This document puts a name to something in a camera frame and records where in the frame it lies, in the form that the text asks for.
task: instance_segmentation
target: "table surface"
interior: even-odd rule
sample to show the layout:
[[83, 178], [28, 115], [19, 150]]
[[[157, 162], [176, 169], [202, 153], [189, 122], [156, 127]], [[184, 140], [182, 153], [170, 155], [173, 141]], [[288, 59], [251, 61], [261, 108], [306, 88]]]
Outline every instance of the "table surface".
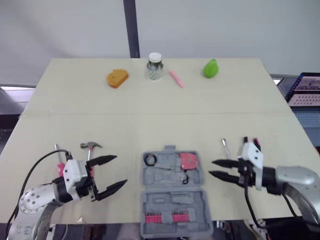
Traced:
[[[118, 158], [96, 167], [98, 189], [128, 182], [102, 201], [85, 197], [65, 204], [54, 212], [53, 224], [75, 224], [80, 217], [92, 224], [139, 222], [145, 190], [140, 184], [142, 153], [161, 151], [165, 145], [199, 153], [213, 220], [250, 218], [243, 188], [208, 173], [229, 170], [211, 163], [225, 157], [222, 138], [234, 159], [244, 136], [259, 137], [265, 166], [300, 165], [320, 174], [318, 154], [261, 61], [218, 58], [219, 73], [207, 79], [201, 69], [208, 60], [165, 58], [164, 77], [154, 83], [144, 76], [146, 59], [53, 59], [0, 156], [0, 221], [8, 220], [29, 169], [55, 143], [84, 161], [88, 152], [80, 143], [101, 144], [94, 156]], [[118, 89], [106, 83], [113, 69], [129, 72]], [[57, 163], [53, 155], [39, 164], [26, 189], [56, 178]], [[259, 218], [291, 215], [285, 201], [265, 189], [251, 188], [249, 196]]]

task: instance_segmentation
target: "pink handle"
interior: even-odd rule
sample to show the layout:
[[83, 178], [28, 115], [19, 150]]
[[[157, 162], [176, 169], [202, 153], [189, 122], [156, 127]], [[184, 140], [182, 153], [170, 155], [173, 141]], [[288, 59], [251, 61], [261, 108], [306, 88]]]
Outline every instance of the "pink handle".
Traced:
[[174, 71], [170, 70], [169, 73], [181, 88], [185, 87], [184, 82], [177, 76]]
[[59, 177], [63, 177], [64, 176], [64, 169], [65, 169], [65, 164], [64, 163], [59, 163], [58, 164]]

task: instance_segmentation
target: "pink tape measure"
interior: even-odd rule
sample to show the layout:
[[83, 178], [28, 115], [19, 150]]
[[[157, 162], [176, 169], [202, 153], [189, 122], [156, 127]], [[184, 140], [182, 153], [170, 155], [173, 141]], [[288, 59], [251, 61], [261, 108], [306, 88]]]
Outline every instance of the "pink tape measure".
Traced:
[[180, 153], [181, 168], [183, 170], [192, 170], [198, 167], [198, 158], [194, 153]]

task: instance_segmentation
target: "hammer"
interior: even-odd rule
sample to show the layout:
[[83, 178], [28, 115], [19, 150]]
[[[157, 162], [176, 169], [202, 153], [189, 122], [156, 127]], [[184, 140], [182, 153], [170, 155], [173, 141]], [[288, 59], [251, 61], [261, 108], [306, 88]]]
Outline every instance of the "hammer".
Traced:
[[80, 144], [80, 148], [85, 149], [85, 148], [89, 148], [89, 154], [88, 154], [88, 161], [90, 161], [91, 159], [91, 152], [94, 150], [94, 147], [99, 147], [102, 148], [102, 146], [94, 141], [89, 141], [87, 143], [81, 143]]

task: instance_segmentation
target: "pink marker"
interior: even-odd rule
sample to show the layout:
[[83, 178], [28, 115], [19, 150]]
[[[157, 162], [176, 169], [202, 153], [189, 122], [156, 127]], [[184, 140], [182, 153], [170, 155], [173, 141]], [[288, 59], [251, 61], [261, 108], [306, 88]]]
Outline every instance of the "pink marker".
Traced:
[[177, 76], [177, 74], [174, 71], [170, 70], [169, 73], [181, 88], [185, 87], [184, 82]]

